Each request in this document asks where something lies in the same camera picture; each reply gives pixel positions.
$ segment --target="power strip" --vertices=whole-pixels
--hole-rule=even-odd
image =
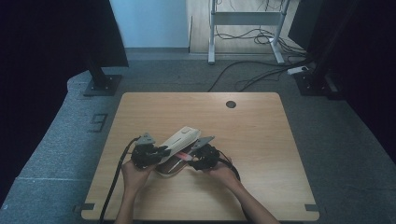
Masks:
[[[288,75],[294,75],[296,73],[307,72],[309,69],[306,66],[295,67],[288,70]]]

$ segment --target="person's left hand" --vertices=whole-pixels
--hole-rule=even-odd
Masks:
[[[145,169],[138,169],[132,161],[127,161],[122,165],[122,176],[124,180],[125,196],[134,197],[139,190],[145,186],[149,178],[149,173],[157,165],[151,165]]]

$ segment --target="wooden table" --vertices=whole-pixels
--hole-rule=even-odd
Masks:
[[[236,107],[227,107],[228,101],[234,101]],[[210,144],[233,158],[247,190],[278,220],[318,219],[318,211],[306,209],[315,207],[315,199],[279,95],[271,92],[125,93],[85,202],[94,207],[83,210],[82,217],[99,219],[120,155],[133,138],[149,132],[158,146],[184,126],[201,130],[201,136],[215,135]],[[116,218],[122,192],[120,175],[105,219]],[[134,219],[245,217],[230,191],[210,176],[186,167],[170,178],[151,173],[136,199]]]

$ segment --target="hand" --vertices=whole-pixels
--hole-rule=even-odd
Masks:
[[[134,197],[145,186],[149,173],[155,167],[156,165],[151,165],[145,169],[138,169],[132,161],[125,162],[121,167],[124,180],[124,196]]]
[[[224,160],[228,160],[232,162],[231,158],[225,158],[223,155],[220,157]],[[236,178],[235,173],[231,170],[226,164],[221,161],[218,161],[218,164],[212,169],[203,170],[205,174],[211,175],[218,179],[222,184],[224,184],[227,188],[231,185],[238,183],[239,180]]]

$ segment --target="desk leg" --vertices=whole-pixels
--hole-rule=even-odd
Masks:
[[[283,27],[283,22],[285,21],[286,15],[288,13],[289,2],[290,2],[290,0],[287,0],[283,9],[282,9],[282,12],[280,14],[279,24],[276,28],[276,33],[275,33],[274,38],[270,38],[271,48],[275,54],[276,61],[279,64],[285,63],[285,61],[283,60],[282,54],[280,53],[279,47],[277,46],[277,41],[279,40],[280,32],[282,31],[282,27]]]
[[[212,1],[212,9],[210,11],[210,37],[209,37],[209,51],[208,60],[209,64],[215,64],[215,14],[216,14],[216,1]]]

